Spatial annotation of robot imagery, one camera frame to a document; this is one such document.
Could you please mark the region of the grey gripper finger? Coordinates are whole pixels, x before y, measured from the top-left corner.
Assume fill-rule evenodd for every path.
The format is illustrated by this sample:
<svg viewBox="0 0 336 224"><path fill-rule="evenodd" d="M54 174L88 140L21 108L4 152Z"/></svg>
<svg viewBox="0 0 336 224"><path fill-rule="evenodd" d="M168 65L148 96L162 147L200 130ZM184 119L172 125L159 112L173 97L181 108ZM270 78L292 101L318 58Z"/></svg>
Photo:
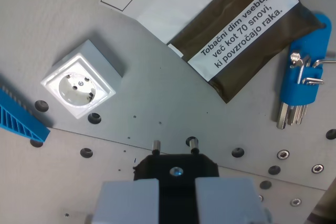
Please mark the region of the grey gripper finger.
<svg viewBox="0 0 336 224"><path fill-rule="evenodd" d="M199 223L272 223L250 178L195 180Z"/></svg>
<svg viewBox="0 0 336 224"><path fill-rule="evenodd" d="M104 182L92 223L159 223L159 181Z"/></svg>

